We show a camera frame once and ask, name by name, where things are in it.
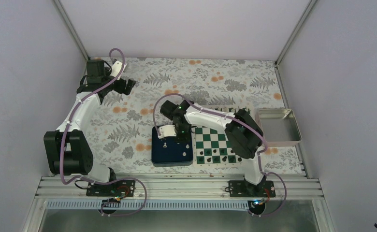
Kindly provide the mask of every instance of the gray wall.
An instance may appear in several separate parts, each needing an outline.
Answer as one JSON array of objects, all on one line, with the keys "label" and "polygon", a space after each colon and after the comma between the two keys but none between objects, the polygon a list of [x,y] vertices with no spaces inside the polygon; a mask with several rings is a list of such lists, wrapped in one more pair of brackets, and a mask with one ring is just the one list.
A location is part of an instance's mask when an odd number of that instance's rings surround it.
[{"label": "gray wall", "polygon": [[276,60],[309,0],[62,0],[90,56]]},{"label": "gray wall", "polygon": [[52,1],[0,1],[0,231],[20,231],[41,175],[43,135],[70,111],[85,60]]},{"label": "gray wall", "polygon": [[337,230],[376,231],[377,1],[320,0],[280,68]]}]

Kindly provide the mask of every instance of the empty tray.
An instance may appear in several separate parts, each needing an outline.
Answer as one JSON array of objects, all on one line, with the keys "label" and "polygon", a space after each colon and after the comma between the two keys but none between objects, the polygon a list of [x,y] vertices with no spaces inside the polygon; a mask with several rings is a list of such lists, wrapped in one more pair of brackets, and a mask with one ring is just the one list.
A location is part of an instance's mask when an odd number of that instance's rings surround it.
[{"label": "empty tray", "polygon": [[260,109],[255,121],[268,146],[295,146],[301,142],[297,120],[291,109]]}]

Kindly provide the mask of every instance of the floral pattern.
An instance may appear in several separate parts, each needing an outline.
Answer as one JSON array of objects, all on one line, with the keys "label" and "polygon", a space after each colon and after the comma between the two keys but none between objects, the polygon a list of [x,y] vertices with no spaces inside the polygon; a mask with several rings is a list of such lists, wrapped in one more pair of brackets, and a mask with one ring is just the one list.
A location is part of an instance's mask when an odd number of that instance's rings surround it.
[{"label": "floral pattern", "polygon": [[[112,63],[109,58],[102,58]],[[94,159],[121,173],[241,174],[241,167],[161,167],[151,162],[153,106],[169,93],[200,105],[283,108],[274,63],[260,60],[126,58],[123,77],[137,81],[130,95],[110,92],[86,132]],[[180,103],[182,99],[171,96]],[[156,109],[158,125],[171,122]],[[270,148],[261,157],[266,171],[300,174],[294,147]]]}]

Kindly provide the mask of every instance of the vent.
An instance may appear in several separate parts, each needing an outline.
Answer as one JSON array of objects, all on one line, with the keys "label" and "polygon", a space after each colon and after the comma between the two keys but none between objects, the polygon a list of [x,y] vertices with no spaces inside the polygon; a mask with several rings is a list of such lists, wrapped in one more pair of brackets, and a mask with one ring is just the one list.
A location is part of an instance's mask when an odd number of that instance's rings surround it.
[{"label": "vent", "polygon": [[[102,200],[89,199],[52,199],[49,209],[100,209]],[[143,200],[122,200],[111,203],[105,209],[133,210],[142,206]],[[200,201],[200,200],[147,200],[145,210],[238,210],[248,209],[247,201]]]}]

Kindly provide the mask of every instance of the green and white checkerboard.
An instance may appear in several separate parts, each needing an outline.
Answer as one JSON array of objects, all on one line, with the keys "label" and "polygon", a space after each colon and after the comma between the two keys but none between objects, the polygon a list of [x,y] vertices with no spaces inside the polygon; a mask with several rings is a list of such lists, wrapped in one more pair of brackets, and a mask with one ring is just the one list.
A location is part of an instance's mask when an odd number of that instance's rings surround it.
[{"label": "green and white checkerboard", "polygon": [[[211,107],[207,108],[223,112],[236,112],[234,107]],[[192,129],[195,166],[214,165],[218,167],[233,167],[241,165],[243,161],[231,149],[231,144],[225,134],[219,134],[216,130],[207,127]]]}]

